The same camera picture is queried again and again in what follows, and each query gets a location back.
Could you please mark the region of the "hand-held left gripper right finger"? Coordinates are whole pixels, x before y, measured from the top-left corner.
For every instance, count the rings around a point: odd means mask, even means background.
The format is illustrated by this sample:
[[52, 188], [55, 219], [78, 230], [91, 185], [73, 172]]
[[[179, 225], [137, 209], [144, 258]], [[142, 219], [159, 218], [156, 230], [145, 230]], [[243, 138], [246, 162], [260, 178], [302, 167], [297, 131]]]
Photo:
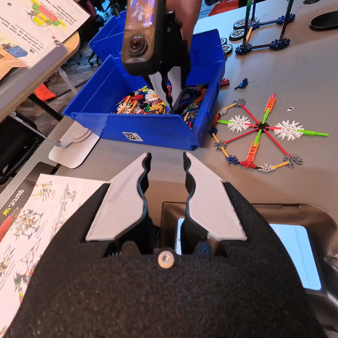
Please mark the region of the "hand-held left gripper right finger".
[[191, 153], [184, 152], [186, 234], [193, 246], [206, 241], [217, 251], [223, 240], [247, 241], [247, 235], [234, 209], [225, 181]]

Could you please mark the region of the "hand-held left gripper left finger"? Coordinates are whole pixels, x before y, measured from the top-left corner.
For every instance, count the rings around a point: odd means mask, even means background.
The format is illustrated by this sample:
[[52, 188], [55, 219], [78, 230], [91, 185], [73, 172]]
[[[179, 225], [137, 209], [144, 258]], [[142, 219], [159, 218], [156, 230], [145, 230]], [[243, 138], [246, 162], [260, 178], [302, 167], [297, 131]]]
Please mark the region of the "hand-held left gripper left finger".
[[109, 181], [86, 241], [117, 240], [146, 218], [150, 165], [151, 153], [143, 153]]

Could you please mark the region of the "pile of colourful construction pieces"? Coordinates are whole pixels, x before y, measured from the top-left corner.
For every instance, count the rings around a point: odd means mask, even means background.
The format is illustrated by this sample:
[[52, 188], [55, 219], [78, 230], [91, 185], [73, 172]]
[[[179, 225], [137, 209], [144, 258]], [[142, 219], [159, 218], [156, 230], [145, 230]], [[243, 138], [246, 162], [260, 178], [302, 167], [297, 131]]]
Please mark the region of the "pile of colourful construction pieces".
[[127, 115], [173, 115], [178, 114], [192, 129], [197, 118], [201, 104], [208, 88], [207, 83], [195, 86], [186, 86], [179, 99], [177, 110], [172, 111], [169, 106], [157, 93], [144, 86], [137, 91], [129, 92], [121, 101], [116, 104], [116, 108], [111, 114]]

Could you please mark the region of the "blue plastic bin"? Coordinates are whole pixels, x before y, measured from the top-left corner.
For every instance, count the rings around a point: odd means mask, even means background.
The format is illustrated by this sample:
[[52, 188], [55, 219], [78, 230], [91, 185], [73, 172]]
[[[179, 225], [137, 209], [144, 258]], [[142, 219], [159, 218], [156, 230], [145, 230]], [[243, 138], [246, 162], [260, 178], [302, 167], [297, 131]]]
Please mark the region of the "blue plastic bin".
[[88, 43], [99, 60], [105, 61], [110, 55], [121, 58], [125, 18], [126, 11], [122, 11], [119, 17], [110, 18]]
[[142, 77], [126, 72], [121, 57], [112, 55], [105, 59], [63, 114], [102, 139], [194, 150], [201, 145], [209, 127], [225, 73], [225, 57], [218, 29], [193, 35], [190, 57], [191, 72], [186, 84], [208, 84], [192, 129], [177, 114], [112, 113], [128, 92], [146, 85]]

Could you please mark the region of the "colourful construction wheel model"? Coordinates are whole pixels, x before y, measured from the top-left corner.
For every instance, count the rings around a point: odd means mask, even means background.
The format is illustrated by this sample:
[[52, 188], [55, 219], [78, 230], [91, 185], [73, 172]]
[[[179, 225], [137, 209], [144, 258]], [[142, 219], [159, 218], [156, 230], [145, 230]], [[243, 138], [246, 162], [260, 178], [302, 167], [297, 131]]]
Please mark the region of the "colourful construction wheel model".
[[[287, 140], [294, 141], [299, 139], [302, 136], [311, 136], [311, 137], [328, 137], [329, 133], [320, 133], [313, 130], [306, 130], [302, 125], [299, 125], [298, 122], [289, 120], [282, 121], [277, 125], [270, 126], [268, 124], [268, 117], [271, 114], [274, 104], [276, 101], [276, 94], [274, 93], [269, 97], [268, 103], [265, 107], [263, 118], [258, 120], [246, 107], [246, 101], [244, 99], [238, 99], [233, 101], [232, 105], [224, 107], [219, 110], [218, 114], [215, 116], [213, 125], [208, 131], [209, 135], [214, 139], [214, 146], [217, 151], [221, 151], [227, 162], [235, 166], [241, 166], [245, 169], [252, 169], [261, 172], [272, 172], [282, 167], [294, 168], [295, 165], [302, 165], [303, 159], [295, 154], [290, 154], [285, 150], [283, 146], [277, 141]], [[241, 108], [244, 111], [244, 115], [237, 115], [230, 120], [220, 120], [220, 117], [224, 116], [230, 108]], [[238, 136], [228, 139], [227, 141], [221, 141], [217, 137], [218, 129], [216, 125], [226, 125], [228, 130], [232, 133], [237, 133]], [[235, 155], [229, 154], [226, 151], [227, 146], [230, 143], [233, 143], [243, 137], [255, 134], [255, 138], [251, 143], [248, 154], [245, 160], [240, 161]], [[255, 157], [259, 149], [260, 140], [262, 135], [266, 135], [277, 148], [283, 153], [283, 162], [277, 165], [271, 165], [264, 163], [260, 166], [256, 165]]]

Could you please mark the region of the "person's right forearm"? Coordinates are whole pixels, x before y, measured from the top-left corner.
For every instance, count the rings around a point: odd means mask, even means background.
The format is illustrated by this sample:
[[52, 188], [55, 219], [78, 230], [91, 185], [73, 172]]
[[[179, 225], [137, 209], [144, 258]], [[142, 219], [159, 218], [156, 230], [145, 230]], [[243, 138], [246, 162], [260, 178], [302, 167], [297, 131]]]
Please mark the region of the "person's right forearm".
[[202, 0], [167, 0], [168, 10], [175, 12], [176, 18], [182, 23], [183, 40], [188, 42], [188, 50], [191, 48], [191, 41], [195, 25], [198, 21]]

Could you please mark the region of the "white instruction sheet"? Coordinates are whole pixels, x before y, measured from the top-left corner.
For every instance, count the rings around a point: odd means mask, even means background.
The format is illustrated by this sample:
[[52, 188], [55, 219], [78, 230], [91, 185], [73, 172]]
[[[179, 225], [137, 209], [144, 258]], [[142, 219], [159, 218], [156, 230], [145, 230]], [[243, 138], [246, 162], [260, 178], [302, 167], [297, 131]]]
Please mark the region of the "white instruction sheet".
[[1, 210], [1, 328], [14, 318], [50, 241], [103, 183], [40, 174], [33, 188], [19, 188]]

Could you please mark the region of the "white rounded board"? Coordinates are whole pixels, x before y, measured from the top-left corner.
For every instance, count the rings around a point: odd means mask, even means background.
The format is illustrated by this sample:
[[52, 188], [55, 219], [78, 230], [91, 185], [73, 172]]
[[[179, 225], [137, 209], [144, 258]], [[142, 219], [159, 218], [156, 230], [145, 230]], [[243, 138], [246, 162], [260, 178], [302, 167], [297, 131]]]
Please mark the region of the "white rounded board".
[[55, 145], [48, 158], [70, 169], [77, 168], [99, 139], [99, 136], [75, 121], [58, 141], [60, 147]]

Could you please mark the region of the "smartphone in dark holder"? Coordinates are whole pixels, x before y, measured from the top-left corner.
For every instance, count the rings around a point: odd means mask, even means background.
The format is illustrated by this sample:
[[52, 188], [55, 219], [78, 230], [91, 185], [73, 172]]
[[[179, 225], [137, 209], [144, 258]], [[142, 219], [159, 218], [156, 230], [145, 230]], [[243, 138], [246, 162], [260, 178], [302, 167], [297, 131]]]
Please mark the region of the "smartphone in dark holder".
[[324, 313], [337, 309], [337, 224], [306, 204], [253, 204], [288, 251], [309, 302]]

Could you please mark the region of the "black toy box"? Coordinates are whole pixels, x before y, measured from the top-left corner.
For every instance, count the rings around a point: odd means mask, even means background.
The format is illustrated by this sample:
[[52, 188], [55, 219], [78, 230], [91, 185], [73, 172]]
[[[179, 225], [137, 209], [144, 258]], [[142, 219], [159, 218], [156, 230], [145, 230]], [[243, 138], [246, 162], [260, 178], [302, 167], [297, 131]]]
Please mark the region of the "black toy box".
[[30, 197], [33, 188], [36, 185], [36, 182], [40, 174], [50, 174], [54, 175], [60, 164], [57, 164], [53, 167], [50, 164], [39, 162], [29, 175], [23, 180], [19, 188], [15, 190], [13, 195], [9, 198], [6, 203], [1, 203], [0, 211], [0, 240], [2, 241], [5, 237], [8, 230], [11, 228], [23, 206], [26, 204], [28, 198]]

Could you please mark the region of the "orange cloth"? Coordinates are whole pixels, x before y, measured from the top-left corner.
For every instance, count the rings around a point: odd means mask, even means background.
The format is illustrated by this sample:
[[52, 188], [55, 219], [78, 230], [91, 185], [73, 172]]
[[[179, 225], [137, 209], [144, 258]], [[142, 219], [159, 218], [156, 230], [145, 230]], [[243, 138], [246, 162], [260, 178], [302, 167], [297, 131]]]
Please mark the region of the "orange cloth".
[[34, 94], [41, 101], [48, 101], [51, 99], [55, 99], [57, 97], [56, 94], [54, 94], [53, 92], [49, 90], [49, 88], [47, 87], [45, 83], [42, 83], [40, 86], [38, 86], [35, 89]]

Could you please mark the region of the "construction toy car with wheels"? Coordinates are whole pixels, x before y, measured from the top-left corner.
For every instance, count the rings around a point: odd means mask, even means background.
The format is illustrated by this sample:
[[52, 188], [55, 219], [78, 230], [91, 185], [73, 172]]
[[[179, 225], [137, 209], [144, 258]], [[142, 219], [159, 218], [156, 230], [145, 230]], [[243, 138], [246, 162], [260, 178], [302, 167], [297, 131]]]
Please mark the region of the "construction toy car with wheels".
[[[242, 43], [236, 47], [235, 54], [237, 56], [245, 55], [253, 50], [260, 50], [260, 49], [270, 49], [270, 50], [281, 50], [287, 48], [290, 44], [290, 39], [285, 37], [285, 30], [287, 24], [294, 21], [295, 14], [291, 13], [291, 9], [293, 6], [294, 1], [288, 1], [286, 14], [278, 17], [275, 20], [270, 20], [266, 22], [260, 22], [255, 17], [256, 13], [256, 3], [257, 1], [246, 1], [246, 14], [245, 18], [242, 20], [238, 20], [234, 23], [234, 31], [230, 34], [229, 39], [232, 41], [238, 41], [241, 38]], [[253, 46], [250, 43], [250, 37], [254, 30], [259, 29], [260, 27], [267, 26], [267, 25], [281, 25], [281, 33], [278, 39], [273, 40], [268, 44], [260, 44]]]

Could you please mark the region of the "black office chair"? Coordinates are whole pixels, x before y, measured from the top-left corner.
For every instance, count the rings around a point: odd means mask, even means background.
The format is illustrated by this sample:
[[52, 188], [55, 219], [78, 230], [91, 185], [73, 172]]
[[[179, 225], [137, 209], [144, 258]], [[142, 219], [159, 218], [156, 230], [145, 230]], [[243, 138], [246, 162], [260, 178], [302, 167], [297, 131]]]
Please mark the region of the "black office chair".
[[0, 184], [3, 185], [31, 157], [44, 139], [11, 116], [0, 124]]

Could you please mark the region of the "paper sheets on side table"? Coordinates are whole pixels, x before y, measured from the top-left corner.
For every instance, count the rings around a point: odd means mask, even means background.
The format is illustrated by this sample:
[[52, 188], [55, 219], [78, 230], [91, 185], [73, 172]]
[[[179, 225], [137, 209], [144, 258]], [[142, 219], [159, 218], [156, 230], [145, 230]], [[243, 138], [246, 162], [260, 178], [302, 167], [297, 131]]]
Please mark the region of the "paper sheets on side table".
[[1, 0], [0, 78], [36, 65], [89, 17], [73, 0]]

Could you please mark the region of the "wooden side table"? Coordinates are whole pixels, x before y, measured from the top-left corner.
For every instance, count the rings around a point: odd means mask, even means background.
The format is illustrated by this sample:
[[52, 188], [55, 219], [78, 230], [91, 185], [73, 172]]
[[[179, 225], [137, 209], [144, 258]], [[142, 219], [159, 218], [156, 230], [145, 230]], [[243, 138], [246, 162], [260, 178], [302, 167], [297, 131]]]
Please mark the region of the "wooden side table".
[[79, 33], [75, 32], [33, 67], [17, 69], [3, 78], [0, 85], [0, 121], [72, 57], [79, 45]]

